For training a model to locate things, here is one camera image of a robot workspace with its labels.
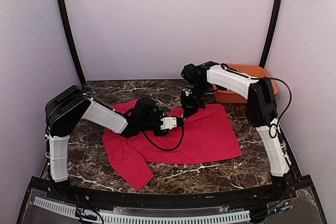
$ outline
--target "white wall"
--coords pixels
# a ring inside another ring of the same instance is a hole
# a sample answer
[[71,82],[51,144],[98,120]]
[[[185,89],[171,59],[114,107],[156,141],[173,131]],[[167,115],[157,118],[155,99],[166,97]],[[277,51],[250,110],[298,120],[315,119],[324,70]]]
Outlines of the white wall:
[[185,64],[258,65],[274,0],[66,0],[88,80],[181,78]]
[[[292,88],[281,125],[336,223],[336,0],[282,0],[266,69]],[[286,88],[279,98],[283,108]]]
[[0,222],[15,223],[45,160],[44,106],[78,80],[57,0],[0,6]]

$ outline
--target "red cloth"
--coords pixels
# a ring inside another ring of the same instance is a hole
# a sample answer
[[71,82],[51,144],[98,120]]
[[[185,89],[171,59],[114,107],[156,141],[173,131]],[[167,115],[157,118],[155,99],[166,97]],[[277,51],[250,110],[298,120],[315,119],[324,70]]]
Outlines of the red cloth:
[[[114,107],[125,113],[134,108],[137,101],[119,104]],[[182,109],[173,110],[169,115],[181,117]],[[159,147],[173,148],[181,138],[182,129],[175,128],[164,137],[148,137]],[[220,104],[207,105],[206,109],[187,118],[184,124],[184,138],[178,149],[165,152],[155,148],[142,133],[125,138],[106,130],[103,142],[112,168],[137,191],[153,177],[146,162],[164,164],[200,164],[240,157],[239,143]]]

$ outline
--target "black pole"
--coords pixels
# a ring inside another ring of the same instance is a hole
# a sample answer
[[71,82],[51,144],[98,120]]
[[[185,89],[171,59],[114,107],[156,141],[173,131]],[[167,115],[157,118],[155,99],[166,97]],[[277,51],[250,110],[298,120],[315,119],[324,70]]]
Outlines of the black pole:
[[79,81],[83,86],[86,83],[86,80],[85,80],[85,77],[84,77],[82,67],[81,67],[80,62],[79,62],[74,38],[72,37],[72,32],[71,32],[71,28],[70,28],[67,9],[65,7],[65,0],[57,0],[57,2],[58,2],[59,12],[61,14],[61,19],[62,19],[62,23],[63,23],[65,36],[67,37],[71,57],[72,57],[72,60],[74,62],[73,64],[75,65],[75,69],[76,69]]
[[265,41],[263,53],[261,55],[260,63],[259,63],[259,66],[262,68],[265,68],[269,50],[271,49],[275,26],[277,25],[277,20],[279,16],[280,4],[281,4],[281,0],[274,0],[271,20],[269,22],[266,41]]

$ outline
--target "red fabric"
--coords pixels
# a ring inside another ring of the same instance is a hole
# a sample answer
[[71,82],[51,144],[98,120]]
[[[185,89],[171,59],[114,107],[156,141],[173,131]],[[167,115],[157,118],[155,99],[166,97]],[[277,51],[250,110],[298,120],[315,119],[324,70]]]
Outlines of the red fabric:
[[[125,113],[134,108],[137,101],[114,107]],[[181,117],[182,109],[173,110],[170,115]],[[164,137],[146,132],[159,147],[173,148],[181,138],[182,129],[175,128]],[[206,109],[187,118],[184,124],[184,138],[178,149],[164,152],[155,148],[142,133],[125,138],[107,130],[103,142],[112,168],[137,191],[153,177],[146,162],[164,164],[200,164],[240,157],[239,143],[220,104],[207,105]]]

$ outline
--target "white backdrop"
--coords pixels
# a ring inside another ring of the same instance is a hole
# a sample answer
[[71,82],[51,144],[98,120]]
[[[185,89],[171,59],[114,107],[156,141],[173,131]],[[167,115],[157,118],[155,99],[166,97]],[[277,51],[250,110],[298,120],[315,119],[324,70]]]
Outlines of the white backdrop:
[[185,64],[258,65],[274,0],[66,0],[87,80],[174,79]]

